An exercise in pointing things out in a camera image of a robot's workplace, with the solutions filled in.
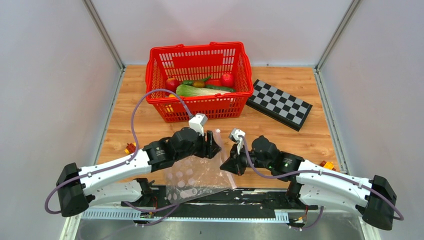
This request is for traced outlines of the green white napa cabbage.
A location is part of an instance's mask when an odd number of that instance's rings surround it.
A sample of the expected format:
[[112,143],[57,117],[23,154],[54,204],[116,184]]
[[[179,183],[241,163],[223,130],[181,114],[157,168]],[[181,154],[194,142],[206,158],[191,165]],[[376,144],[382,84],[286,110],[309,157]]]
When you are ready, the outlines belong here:
[[210,88],[198,88],[190,85],[179,85],[175,92],[180,97],[203,97],[203,96],[215,96],[224,95],[230,93],[230,91],[210,89]]

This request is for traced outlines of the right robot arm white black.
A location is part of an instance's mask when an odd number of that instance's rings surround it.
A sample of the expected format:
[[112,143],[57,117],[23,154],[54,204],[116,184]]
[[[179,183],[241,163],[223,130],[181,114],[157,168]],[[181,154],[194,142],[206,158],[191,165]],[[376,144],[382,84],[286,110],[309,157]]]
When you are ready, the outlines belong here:
[[246,168],[251,168],[263,178],[288,182],[285,201],[292,209],[305,205],[341,210],[385,231],[392,230],[394,220],[404,220],[396,208],[397,195],[383,176],[369,179],[325,168],[279,150],[263,135],[248,149],[245,135],[239,129],[229,139],[234,145],[221,170],[241,176]]

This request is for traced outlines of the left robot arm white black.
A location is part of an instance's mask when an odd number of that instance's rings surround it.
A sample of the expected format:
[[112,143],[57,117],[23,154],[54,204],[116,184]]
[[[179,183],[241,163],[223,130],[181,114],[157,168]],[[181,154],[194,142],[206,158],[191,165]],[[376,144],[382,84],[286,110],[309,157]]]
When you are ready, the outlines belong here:
[[191,156],[212,159],[221,150],[212,131],[200,134],[184,127],[170,137],[153,141],[133,154],[107,163],[81,168],[74,162],[69,163],[56,181],[59,214],[72,217],[84,212],[96,199],[94,192],[114,182],[170,168],[175,162]]

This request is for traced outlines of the clear zip top bag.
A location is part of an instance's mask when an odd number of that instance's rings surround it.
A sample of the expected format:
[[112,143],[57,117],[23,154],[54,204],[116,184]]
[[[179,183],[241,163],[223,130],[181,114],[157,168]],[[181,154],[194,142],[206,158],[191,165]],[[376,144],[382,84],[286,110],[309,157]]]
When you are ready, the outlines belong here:
[[165,199],[171,204],[182,204],[237,188],[232,174],[220,169],[228,156],[221,137],[221,130],[215,129],[213,137],[221,147],[221,151],[213,158],[189,156],[164,170]]

